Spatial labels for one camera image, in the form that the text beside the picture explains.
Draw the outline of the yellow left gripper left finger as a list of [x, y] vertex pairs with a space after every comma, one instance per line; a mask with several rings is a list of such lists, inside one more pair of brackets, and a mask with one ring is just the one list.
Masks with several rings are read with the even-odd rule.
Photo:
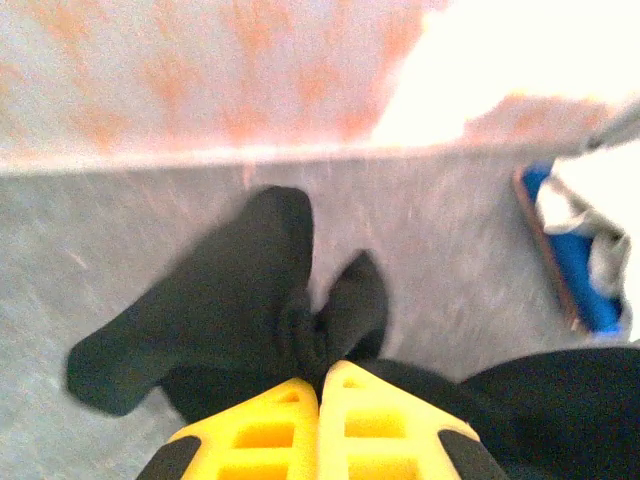
[[176, 432], [140, 479], [314, 479], [319, 406], [300, 379]]

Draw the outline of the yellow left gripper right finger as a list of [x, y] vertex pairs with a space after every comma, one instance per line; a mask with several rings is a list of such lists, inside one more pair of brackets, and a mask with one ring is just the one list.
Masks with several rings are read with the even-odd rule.
[[319, 413], [321, 479], [503, 479], [463, 420], [365, 369], [338, 362]]

